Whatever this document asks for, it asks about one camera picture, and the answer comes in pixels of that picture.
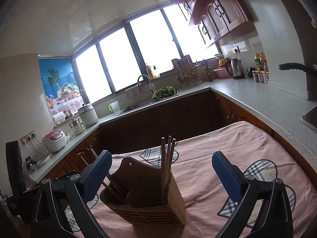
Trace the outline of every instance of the ceiling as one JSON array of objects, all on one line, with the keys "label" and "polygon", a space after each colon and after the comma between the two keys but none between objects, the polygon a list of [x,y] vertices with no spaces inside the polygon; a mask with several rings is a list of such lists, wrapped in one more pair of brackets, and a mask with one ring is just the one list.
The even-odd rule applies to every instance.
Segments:
[{"label": "ceiling", "polygon": [[0,58],[73,55],[117,23],[170,0],[24,0],[0,32]]}]

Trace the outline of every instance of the pink basket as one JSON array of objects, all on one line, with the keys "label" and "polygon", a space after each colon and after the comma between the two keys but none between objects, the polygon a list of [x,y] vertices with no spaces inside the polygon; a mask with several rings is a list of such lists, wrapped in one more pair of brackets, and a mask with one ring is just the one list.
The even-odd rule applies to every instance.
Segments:
[{"label": "pink basket", "polygon": [[231,75],[227,72],[226,67],[218,67],[217,69],[214,69],[214,72],[217,73],[220,79],[231,77]]}]

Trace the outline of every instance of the paper towel roll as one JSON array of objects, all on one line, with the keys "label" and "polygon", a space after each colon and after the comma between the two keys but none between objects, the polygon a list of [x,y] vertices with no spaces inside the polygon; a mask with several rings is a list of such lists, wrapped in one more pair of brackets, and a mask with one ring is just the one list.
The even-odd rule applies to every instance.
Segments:
[{"label": "paper towel roll", "polygon": [[63,117],[65,117],[63,112],[59,112],[59,113],[53,115],[54,121],[58,121],[59,119],[61,119]]}]

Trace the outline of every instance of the window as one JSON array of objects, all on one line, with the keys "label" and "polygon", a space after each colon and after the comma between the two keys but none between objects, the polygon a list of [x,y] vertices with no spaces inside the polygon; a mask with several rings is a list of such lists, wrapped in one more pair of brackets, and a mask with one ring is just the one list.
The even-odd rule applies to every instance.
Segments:
[{"label": "window", "polygon": [[172,59],[181,55],[190,55],[195,62],[218,53],[216,45],[205,48],[199,26],[188,26],[178,5],[122,25],[76,59],[75,72],[90,103],[136,85],[137,78],[147,74],[145,64],[161,74],[173,69]]},{"label": "window", "polygon": [[190,55],[193,62],[214,58],[218,53],[215,44],[205,48],[197,25],[188,26],[180,7],[175,4],[164,8],[184,55]]},{"label": "window", "polygon": [[96,46],[92,46],[76,59],[79,75],[90,103],[111,94]]},{"label": "window", "polygon": [[124,28],[100,41],[100,48],[116,91],[137,82],[141,71]]},{"label": "window", "polygon": [[161,11],[145,14],[130,24],[144,62],[155,66],[159,73],[171,70],[171,60],[180,58],[180,54]]}]

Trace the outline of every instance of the dish towel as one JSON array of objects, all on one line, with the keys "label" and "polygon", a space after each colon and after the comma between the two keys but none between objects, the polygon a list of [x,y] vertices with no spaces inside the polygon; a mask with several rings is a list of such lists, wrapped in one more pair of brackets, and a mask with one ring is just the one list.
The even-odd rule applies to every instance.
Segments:
[{"label": "dish towel", "polygon": [[139,86],[136,85],[134,87],[126,89],[126,96],[128,98],[133,97],[133,96],[140,96]]}]

